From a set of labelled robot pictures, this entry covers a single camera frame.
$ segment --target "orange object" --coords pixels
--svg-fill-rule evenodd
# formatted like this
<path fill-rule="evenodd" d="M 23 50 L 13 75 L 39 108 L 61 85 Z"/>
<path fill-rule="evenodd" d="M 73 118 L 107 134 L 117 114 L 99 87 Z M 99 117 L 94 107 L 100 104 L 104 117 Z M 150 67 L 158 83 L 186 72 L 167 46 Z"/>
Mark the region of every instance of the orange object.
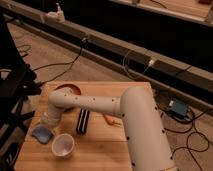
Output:
<path fill-rule="evenodd" d="M 104 117 L 105 121 L 107 122 L 107 124 L 109 124 L 109 125 L 115 125 L 115 124 L 121 125 L 119 122 L 115 121 L 114 117 L 112 117 L 110 115 L 103 114 L 103 117 Z"/>

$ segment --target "floor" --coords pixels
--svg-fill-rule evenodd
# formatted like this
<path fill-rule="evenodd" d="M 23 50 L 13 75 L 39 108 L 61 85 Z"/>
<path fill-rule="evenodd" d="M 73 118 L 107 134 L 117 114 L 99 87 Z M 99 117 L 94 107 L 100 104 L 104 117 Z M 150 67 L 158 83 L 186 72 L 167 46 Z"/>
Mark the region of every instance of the floor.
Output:
<path fill-rule="evenodd" d="M 25 47 L 19 48 L 20 51 L 26 50 L 28 45 L 30 45 L 30 50 L 28 51 L 28 56 L 24 60 L 31 65 L 31 68 L 37 68 L 50 63 L 58 62 L 69 62 L 76 57 L 76 53 L 73 53 L 63 47 L 60 47 L 52 42 L 49 42 L 38 35 L 30 33 L 18 26 L 9 24 L 11 34 L 14 38 L 16 46 L 27 45 Z M 60 74 L 67 69 L 68 66 L 52 66 L 49 68 L 41 69 L 36 71 L 38 81 L 46 81 L 52 79 L 57 74 Z M 56 80 L 67 80 L 67 81 L 131 81 L 128 77 L 121 75 L 112 71 L 110 68 L 106 68 L 100 64 L 97 64 L 83 56 L 80 56 L 76 63 L 73 65 L 72 69 L 65 73 L 63 76 L 57 78 Z M 31 97 L 30 101 L 25 103 L 24 111 L 36 109 L 39 96 Z M 171 118 L 163 115 L 162 121 L 164 126 L 173 130 L 185 130 L 189 125 L 182 125 Z M 204 133 L 207 138 L 213 141 L 213 118 L 204 115 L 196 121 L 197 129 Z M 167 132 L 169 143 L 171 145 L 172 151 L 180 146 L 186 146 L 186 139 L 190 133 L 186 134 L 176 134 Z M 24 139 L 24 134 L 18 129 L 10 139 L 12 141 L 21 142 Z M 199 136 L 198 134 L 192 134 L 189 139 L 189 144 L 191 148 L 200 149 L 206 147 L 207 142 Z M 210 146 L 209 150 L 203 153 L 192 152 L 196 157 L 197 161 L 200 163 L 201 167 L 205 171 L 213 170 L 213 148 Z M 189 152 L 186 149 L 181 149 L 177 151 L 174 155 L 174 160 L 180 168 L 181 171 L 199 171 L 201 169 L 193 161 Z"/>

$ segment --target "black cable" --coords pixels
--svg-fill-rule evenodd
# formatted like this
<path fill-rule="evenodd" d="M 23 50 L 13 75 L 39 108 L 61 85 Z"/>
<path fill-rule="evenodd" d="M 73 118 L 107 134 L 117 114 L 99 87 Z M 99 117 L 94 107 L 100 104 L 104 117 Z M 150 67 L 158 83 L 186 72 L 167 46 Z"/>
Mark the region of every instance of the black cable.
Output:
<path fill-rule="evenodd" d="M 201 153 L 201 152 L 206 152 L 209 147 L 210 147 L 210 143 L 208 141 L 207 142 L 207 146 L 204 148 L 204 149 L 195 149 L 195 148 L 191 148 L 190 145 L 189 145 L 189 140 L 190 140 L 190 137 L 192 137 L 193 135 L 195 134 L 198 134 L 201 138 L 203 138 L 204 140 L 206 140 L 206 136 L 201 133 L 201 132 L 191 132 L 188 136 L 187 136 L 187 139 L 186 139 L 186 146 L 182 146 L 182 147 L 178 147 L 176 148 L 173 152 L 172 152 L 172 157 L 174 157 L 175 153 L 177 151 L 179 151 L 180 149 L 187 149 L 189 154 L 191 155 L 192 159 L 194 160 L 194 162 L 197 164 L 197 166 L 199 167 L 199 169 L 201 171 L 203 171 L 203 168 L 201 167 L 200 163 L 197 161 L 197 159 L 195 158 L 195 156 L 193 155 L 192 151 L 194 152 L 198 152 L 198 153 Z"/>
<path fill-rule="evenodd" d="M 201 133 L 201 132 L 198 131 L 198 129 L 196 128 L 196 120 L 197 120 L 198 118 L 200 118 L 201 116 L 203 116 L 205 113 L 207 113 L 207 112 L 209 112 L 209 111 L 211 111 L 211 110 L 213 110 L 213 109 L 212 109 L 212 108 L 209 108 L 209 109 L 203 111 L 201 114 L 199 114 L 199 115 L 197 115 L 197 116 L 195 117 L 194 111 L 190 108 L 190 112 L 192 113 L 192 116 L 193 116 L 193 118 L 191 119 L 191 124 L 192 124 L 192 127 L 195 129 L 195 131 L 194 131 L 194 132 L 191 132 L 191 133 L 187 136 L 187 139 L 186 139 L 186 146 L 178 147 L 178 148 L 176 148 L 176 149 L 172 152 L 172 157 L 174 157 L 174 154 L 175 154 L 178 150 L 180 150 L 180 149 L 187 149 L 188 152 L 189 152 L 189 154 L 190 154 L 190 156 L 192 157 L 192 159 L 194 160 L 194 162 L 196 163 L 196 165 L 199 167 L 199 169 L 200 169 L 201 171 L 203 171 L 203 168 L 201 167 L 200 163 L 197 161 L 197 159 L 196 159 L 195 156 L 193 155 L 192 151 L 193 151 L 193 152 L 205 152 L 205 151 L 207 151 L 207 150 L 210 148 L 210 145 L 213 145 L 213 142 L 210 141 L 210 140 L 206 137 L 205 134 L 203 134 L 203 133 Z M 205 141 L 207 142 L 207 146 L 206 146 L 204 149 L 195 149 L 195 148 L 191 148 L 191 147 L 190 147 L 189 140 L 190 140 L 190 138 L 191 138 L 193 135 L 196 135 L 196 134 L 198 134 L 203 140 L 205 140 Z"/>
<path fill-rule="evenodd" d="M 41 66 L 41 67 L 38 67 L 38 68 L 34 69 L 33 71 L 36 71 L 36 70 L 39 70 L 39 69 L 42 69 L 42 68 L 46 68 L 46 67 L 50 67 L 50 66 L 55 66 L 55 65 L 70 65 L 70 66 L 69 66 L 65 71 L 63 71 L 62 73 L 56 75 L 55 77 L 53 77 L 53 78 L 51 78 L 51 79 L 49 79 L 49 80 L 46 80 L 46 81 L 41 82 L 41 85 L 43 85 L 43 84 L 45 84 L 45 83 L 47 83 L 47 82 L 53 81 L 53 80 L 55 80 L 56 78 L 61 77 L 61 76 L 64 75 L 66 72 L 68 72 L 68 71 L 72 68 L 73 64 L 77 61 L 77 59 L 81 56 L 82 50 L 83 50 L 83 45 L 81 46 L 81 48 L 80 48 L 80 50 L 79 50 L 79 53 L 78 53 L 78 55 L 75 57 L 75 59 L 72 60 L 72 61 L 70 61 L 70 62 L 48 64 L 48 65 L 44 65 L 44 66 Z"/>
<path fill-rule="evenodd" d="M 156 4 L 160 5 L 160 6 L 162 6 L 162 7 L 165 8 L 165 9 L 168 9 L 168 8 L 166 7 L 166 5 L 160 3 L 160 2 L 158 2 L 158 1 L 156 1 L 156 0 L 150 0 L 150 1 L 156 3 Z"/>
<path fill-rule="evenodd" d="M 182 69 L 180 71 L 178 71 L 175 75 L 174 75 L 174 78 L 177 78 L 177 76 L 179 76 L 180 74 L 188 71 L 190 68 L 192 67 L 192 65 L 189 65 L 188 67 L 186 67 L 185 69 Z"/>
<path fill-rule="evenodd" d="M 161 118 L 163 117 L 163 115 L 164 115 L 165 113 L 167 114 L 167 112 L 165 112 L 165 111 L 163 111 L 163 112 L 161 113 Z M 175 120 L 176 122 L 178 122 L 178 123 L 180 123 L 180 124 L 186 124 L 186 123 L 184 123 L 183 121 L 181 122 L 180 120 L 176 120 L 174 117 L 171 117 L 171 115 L 168 115 L 168 114 L 167 114 L 167 116 L 169 116 L 171 119 Z M 164 129 L 165 129 L 166 131 L 169 131 L 169 132 L 172 132 L 172 133 L 176 133 L 176 134 L 186 134 L 186 133 L 190 132 L 190 131 L 192 130 L 192 128 L 193 128 L 193 123 L 191 123 L 191 126 L 190 126 L 188 129 L 184 130 L 184 131 L 177 131 L 177 130 L 173 130 L 173 129 L 164 127 Z"/>
<path fill-rule="evenodd" d="M 197 120 L 198 118 L 200 118 L 201 116 L 203 116 L 204 114 L 206 114 L 207 112 L 212 111 L 212 110 L 213 110 L 213 108 L 209 108 L 209 109 L 203 111 L 201 114 L 197 115 L 193 120 Z"/>

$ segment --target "black object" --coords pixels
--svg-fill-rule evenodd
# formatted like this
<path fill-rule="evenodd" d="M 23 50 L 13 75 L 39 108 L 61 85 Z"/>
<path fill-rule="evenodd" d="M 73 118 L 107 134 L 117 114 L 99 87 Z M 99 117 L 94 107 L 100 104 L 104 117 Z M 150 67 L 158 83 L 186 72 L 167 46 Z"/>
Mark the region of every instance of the black object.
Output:
<path fill-rule="evenodd" d="M 12 143 L 6 150 L 6 152 L 0 156 L 0 170 L 1 171 L 14 171 L 13 166 L 18 157 L 19 144 Z"/>
<path fill-rule="evenodd" d="M 3 77 L 2 69 L 8 70 L 7 76 Z M 21 111 L 28 95 L 41 93 L 40 85 L 34 82 L 35 79 L 36 74 L 30 69 L 30 65 L 23 61 L 16 49 L 0 9 L 0 129 L 7 125 L 0 138 L 0 148 L 16 127 L 24 133 L 27 132 L 28 128 L 23 122 L 33 117 L 34 111 L 26 114 L 21 114 Z"/>
<path fill-rule="evenodd" d="M 78 123 L 76 126 L 76 132 L 78 134 L 86 134 L 89 114 L 89 110 L 81 109 L 78 117 Z"/>

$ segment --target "white bottle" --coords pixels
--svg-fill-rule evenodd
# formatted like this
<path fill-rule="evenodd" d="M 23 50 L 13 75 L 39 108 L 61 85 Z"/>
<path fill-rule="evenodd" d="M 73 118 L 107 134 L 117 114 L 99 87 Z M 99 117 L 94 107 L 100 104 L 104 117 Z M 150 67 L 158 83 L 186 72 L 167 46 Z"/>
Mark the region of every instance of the white bottle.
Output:
<path fill-rule="evenodd" d="M 61 10 L 61 7 L 59 5 L 59 3 L 56 3 L 57 5 L 57 14 L 58 14 L 58 20 L 60 22 L 64 22 L 65 21 L 65 17 L 64 17 L 64 12 Z"/>

